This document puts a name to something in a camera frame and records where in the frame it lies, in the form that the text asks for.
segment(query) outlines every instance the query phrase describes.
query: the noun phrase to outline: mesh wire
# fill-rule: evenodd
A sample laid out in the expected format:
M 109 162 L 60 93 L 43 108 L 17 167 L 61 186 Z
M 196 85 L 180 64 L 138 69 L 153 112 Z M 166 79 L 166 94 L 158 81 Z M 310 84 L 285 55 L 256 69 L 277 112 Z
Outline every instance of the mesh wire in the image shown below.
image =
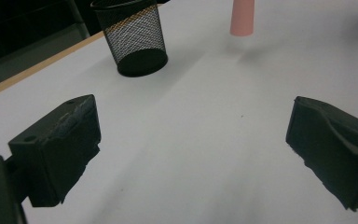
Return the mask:
M 93 5 L 99 8 L 94 10 L 116 63 L 141 49 L 166 51 L 156 0 L 102 0 Z

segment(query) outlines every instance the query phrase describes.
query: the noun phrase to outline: white tabletop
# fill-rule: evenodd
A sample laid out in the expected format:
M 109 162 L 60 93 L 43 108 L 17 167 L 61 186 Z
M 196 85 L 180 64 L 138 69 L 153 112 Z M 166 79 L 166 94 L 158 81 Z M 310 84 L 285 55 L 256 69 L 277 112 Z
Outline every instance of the white tabletop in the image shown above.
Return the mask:
M 256 0 L 255 33 L 229 34 L 232 1 L 159 9 L 169 55 L 128 78 L 101 38 L 0 92 L 0 154 L 62 102 L 94 94 L 101 152 L 64 204 L 30 224 L 358 224 L 285 143 L 294 99 L 358 118 L 358 0 Z

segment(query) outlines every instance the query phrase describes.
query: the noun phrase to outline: black mesh pencil cup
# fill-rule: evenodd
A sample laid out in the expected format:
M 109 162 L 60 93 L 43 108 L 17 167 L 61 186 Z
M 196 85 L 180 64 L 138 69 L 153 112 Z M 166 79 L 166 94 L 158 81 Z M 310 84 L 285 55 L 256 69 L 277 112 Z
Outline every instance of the black mesh pencil cup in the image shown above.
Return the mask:
M 146 76 L 167 63 L 156 0 L 97 0 L 91 8 L 121 75 Z

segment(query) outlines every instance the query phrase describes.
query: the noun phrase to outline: wooden table edge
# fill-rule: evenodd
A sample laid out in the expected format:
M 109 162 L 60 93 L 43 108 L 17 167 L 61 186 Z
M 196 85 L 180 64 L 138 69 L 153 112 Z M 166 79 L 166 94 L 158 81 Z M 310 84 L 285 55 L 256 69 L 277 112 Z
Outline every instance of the wooden table edge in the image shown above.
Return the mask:
M 16 83 L 22 81 L 23 79 L 33 75 L 34 73 L 46 68 L 47 66 L 57 62 L 58 60 L 66 57 L 67 55 L 77 51 L 78 49 L 81 49 L 81 48 L 87 46 L 88 44 L 94 42 L 95 40 L 97 40 L 101 37 L 103 37 L 103 32 L 100 32 L 96 35 L 92 35 L 91 37 L 80 41 L 79 43 L 73 45 L 72 47 L 65 49 L 65 50 L 55 54 L 54 56 L 44 60 L 43 62 L 38 63 L 38 64 L 20 72 L 20 73 L 18 73 L 17 75 L 0 82 L 0 92 L 15 85 Z

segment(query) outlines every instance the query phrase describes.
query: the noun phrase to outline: pink cup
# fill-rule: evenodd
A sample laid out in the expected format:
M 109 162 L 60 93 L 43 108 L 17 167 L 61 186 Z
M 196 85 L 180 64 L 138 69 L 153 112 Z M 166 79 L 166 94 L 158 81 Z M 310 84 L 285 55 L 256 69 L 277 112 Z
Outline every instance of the pink cup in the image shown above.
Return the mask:
M 246 36 L 254 31 L 255 0 L 234 0 L 231 17 L 232 35 Z

